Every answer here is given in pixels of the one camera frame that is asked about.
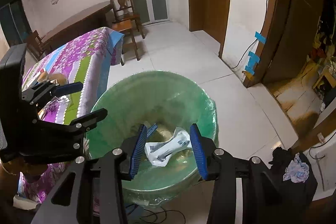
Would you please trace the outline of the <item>person's left hand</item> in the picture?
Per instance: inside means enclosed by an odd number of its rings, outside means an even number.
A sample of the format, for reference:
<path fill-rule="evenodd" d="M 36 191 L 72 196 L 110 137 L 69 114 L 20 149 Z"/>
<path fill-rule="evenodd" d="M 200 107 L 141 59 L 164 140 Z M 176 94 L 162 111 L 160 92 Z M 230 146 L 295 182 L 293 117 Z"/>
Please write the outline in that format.
<path fill-rule="evenodd" d="M 41 175 L 48 169 L 47 164 L 33 165 L 26 163 L 22 158 L 8 162 L 1 161 L 1 167 L 7 174 L 12 176 L 19 176 L 20 173 L 23 173 L 29 183 L 39 180 Z"/>

